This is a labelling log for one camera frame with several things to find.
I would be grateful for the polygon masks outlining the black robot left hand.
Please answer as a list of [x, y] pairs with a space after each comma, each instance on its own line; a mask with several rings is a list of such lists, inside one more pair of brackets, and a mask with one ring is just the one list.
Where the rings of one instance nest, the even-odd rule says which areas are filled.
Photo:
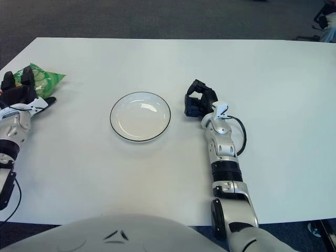
[[17, 73], [8, 71], [1, 81], [1, 109], [15, 104], [29, 104], [43, 98], [50, 106], [56, 101], [51, 94], [56, 84], [62, 80], [55, 73], [49, 73], [30, 64]]

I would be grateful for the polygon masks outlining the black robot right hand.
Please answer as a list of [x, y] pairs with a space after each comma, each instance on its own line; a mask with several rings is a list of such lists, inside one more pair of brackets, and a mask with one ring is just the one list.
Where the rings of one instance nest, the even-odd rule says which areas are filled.
[[[194, 92], [200, 93], [201, 98], [191, 97]], [[195, 79], [184, 97], [184, 113], [187, 117], [204, 117], [213, 112], [212, 104], [216, 101], [218, 101], [218, 98], [215, 91], [205, 83]]]

